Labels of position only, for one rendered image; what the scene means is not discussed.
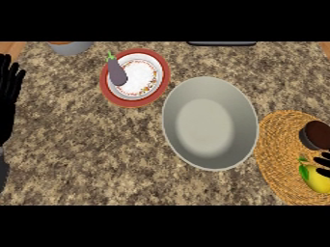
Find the yellow lemon with leaf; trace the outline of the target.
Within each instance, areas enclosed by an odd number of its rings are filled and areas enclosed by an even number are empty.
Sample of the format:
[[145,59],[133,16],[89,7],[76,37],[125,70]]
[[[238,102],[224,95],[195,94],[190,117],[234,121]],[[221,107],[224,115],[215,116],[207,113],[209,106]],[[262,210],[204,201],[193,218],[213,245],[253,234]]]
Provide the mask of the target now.
[[299,175],[309,189],[319,194],[330,193],[330,178],[316,172],[316,167],[308,164],[303,156],[297,158]]

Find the woven wicker placemat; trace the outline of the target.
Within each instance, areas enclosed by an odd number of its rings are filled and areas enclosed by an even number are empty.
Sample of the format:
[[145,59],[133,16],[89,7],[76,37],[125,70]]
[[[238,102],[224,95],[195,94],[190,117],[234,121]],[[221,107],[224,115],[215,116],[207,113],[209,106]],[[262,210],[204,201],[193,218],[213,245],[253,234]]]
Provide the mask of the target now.
[[299,139],[299,131],[316,117],[293,110],[278,110],[259,122],[259,137],[253,155],[268,186],[287,205],[330,206],[330,193],[315,193],[299,174],[302,156],[306,164],[318,167],[312,161],[319,151],[309,150]]

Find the large grey bowl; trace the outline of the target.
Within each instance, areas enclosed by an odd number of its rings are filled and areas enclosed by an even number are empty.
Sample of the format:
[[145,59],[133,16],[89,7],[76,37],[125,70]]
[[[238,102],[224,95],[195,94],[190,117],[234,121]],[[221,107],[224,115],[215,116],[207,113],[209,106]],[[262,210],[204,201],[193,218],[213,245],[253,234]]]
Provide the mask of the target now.
[[234,168],[257,142],[257,115],[247,96],[225,80],[200,76],[166,96],[162,129],[181,160],[206,171]]

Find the red round placemat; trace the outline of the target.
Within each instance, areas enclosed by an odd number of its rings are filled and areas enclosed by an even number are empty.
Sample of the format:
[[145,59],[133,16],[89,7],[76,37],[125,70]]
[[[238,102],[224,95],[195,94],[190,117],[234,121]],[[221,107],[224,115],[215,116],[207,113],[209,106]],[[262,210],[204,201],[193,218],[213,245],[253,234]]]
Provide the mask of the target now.
[[169,81],[169,77],[170,77],[170,71],[169,71],[169,67],[167,67],[167,63],[164,61],[164,59],[162,58],[162,56],[151,50],[144,49],[144,48],[135,48],[135,49],[129,49],[125,50],[122,52],[119,52],[116,55],[113,55],[114,57],[122,57],[123,55],[132,54],[132,53],[144,53],[147,55],[150,55],[160,63],[160,66],[163,68],[163,77],[162,77],[162,83],[159,88],[156,89],[154,93],[147,96],[145,98],[139,99],[139,100],[125,100],[120,99],[117,96],[113,95],[113,93],[108,91],[108,87],[105,84],[105,76],[108,75],[107,73],[107,63],[103,66],[103,71],[101,71],[101,76],[100,76],[100,87],[101,87],[101,92],[103,95],[105,97],[105,99],[116,104],[117,106],[122,107],[128,107],[128,108],[135,108],[135,107],[141,107],[147,104],[150,104],[153,101],[157,100],[157,98],[160,97],[162,93],[166,90],[167,87],[167,81]]

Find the chocolate cupcake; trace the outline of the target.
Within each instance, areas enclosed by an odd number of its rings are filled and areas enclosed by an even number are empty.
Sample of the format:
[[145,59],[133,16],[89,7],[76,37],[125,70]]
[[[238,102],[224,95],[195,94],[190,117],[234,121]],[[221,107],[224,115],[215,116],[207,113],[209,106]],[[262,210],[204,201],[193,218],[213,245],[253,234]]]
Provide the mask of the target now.
[[330,126],[321,121],[309,121],[299,131],[299,139],[309,150],[328,150]]

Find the grey pot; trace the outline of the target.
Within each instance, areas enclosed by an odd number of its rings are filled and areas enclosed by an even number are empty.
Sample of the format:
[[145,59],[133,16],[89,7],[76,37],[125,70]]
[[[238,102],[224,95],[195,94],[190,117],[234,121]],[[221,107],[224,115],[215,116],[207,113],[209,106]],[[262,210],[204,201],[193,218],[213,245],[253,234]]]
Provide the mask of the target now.
[[52,50],[63,56],[76,55],[83,52],[94,43],[91,41],[72,41],[63,43],[49,42]]

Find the purple eggplant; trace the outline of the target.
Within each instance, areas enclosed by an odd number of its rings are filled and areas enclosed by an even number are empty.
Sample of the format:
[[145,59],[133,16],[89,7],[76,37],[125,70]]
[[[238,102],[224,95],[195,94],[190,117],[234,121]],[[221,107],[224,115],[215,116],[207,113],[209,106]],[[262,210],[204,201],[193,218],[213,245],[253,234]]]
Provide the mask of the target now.
[[105,62],[110,82],[114,86],[122,86],[128,81],[128,76],[111,54],[107,54]]

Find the white patterned plate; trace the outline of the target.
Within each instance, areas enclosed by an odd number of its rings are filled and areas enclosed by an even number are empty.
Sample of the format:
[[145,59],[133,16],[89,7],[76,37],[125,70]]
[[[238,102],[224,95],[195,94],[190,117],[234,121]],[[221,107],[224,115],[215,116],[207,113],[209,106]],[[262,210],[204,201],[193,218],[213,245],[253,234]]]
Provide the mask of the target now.
[[150,96],[162,83],[163,68],[159,61],[144,53],[132,53],[116,57],[123,68],[128,81],[122,86],[114,86],[105,76],[108,91],[125,100],[139,100]]

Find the dark flat appliance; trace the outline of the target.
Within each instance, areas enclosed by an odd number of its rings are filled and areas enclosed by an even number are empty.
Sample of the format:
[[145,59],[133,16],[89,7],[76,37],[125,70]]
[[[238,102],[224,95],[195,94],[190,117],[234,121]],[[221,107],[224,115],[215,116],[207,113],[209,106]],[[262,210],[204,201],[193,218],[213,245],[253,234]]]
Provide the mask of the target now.
[[256,41],[187,41],[187,44],[195,46],[252,46]]

